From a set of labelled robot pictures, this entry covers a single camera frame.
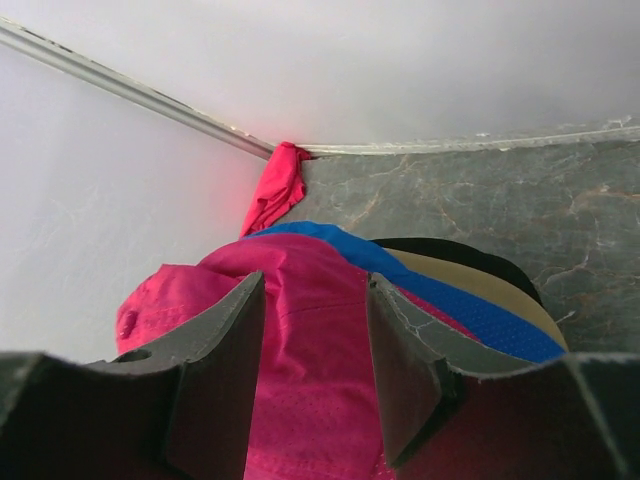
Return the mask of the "colourful cap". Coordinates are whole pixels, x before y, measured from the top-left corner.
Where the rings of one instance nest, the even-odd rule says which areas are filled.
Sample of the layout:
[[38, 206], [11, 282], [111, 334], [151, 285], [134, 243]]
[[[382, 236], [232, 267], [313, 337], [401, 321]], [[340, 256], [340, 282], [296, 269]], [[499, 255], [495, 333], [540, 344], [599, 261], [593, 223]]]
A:
[[380, 273], [402, 290], [435, 309], [435, 315], [457, 321], [484, 345], [511, 356], [542, 363], [564, 354], [550, 334], [520, 316], [440, 280], [415, 273], [376, 243], [331, 224], [310, 221], [285, 223], [256, 236], [295, 234], [322, 240], [350, 264]]

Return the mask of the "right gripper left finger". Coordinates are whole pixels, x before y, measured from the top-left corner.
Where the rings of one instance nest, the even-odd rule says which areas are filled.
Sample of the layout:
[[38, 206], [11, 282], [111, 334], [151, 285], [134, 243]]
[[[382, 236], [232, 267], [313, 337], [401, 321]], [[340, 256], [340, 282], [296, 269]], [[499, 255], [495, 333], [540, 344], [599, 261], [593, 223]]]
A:
[[5, 479], [240, 479], [265, 323], [261, 273], [113, 361], [1, 356]]

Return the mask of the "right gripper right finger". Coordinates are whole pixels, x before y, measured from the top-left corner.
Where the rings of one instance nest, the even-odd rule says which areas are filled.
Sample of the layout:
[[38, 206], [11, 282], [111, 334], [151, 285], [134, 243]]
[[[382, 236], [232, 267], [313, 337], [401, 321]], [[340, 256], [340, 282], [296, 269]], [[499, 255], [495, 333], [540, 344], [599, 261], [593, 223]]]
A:
[[639, 359], [492, 349], [368, 280], [387, 465], [400, 479], [635, 479]]

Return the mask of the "magenta cap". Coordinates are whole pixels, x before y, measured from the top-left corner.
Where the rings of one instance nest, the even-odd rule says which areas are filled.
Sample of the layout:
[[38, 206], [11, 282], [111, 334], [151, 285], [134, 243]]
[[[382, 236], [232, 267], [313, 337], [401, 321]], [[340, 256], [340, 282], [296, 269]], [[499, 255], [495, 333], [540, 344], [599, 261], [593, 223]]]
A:
[[164, 265], [117, 313], [120, 352], [217, 303], [260, 271], [266, 320], [248, 479], [388, 479], [366, 319], [366, 272], [328, 242], [268, 234]]

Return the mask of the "tan cap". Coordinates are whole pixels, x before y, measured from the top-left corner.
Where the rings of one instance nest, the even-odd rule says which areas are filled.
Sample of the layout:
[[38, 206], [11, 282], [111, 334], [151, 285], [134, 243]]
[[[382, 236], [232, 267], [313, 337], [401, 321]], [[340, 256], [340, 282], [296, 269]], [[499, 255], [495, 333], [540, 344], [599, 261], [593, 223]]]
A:
[[459, 288], [515, 314], [550, 336], [564, 351], [569, 347], [547, 310], [517, 286], [481, 270], [447, 260], [386, 248], [405, 267]]

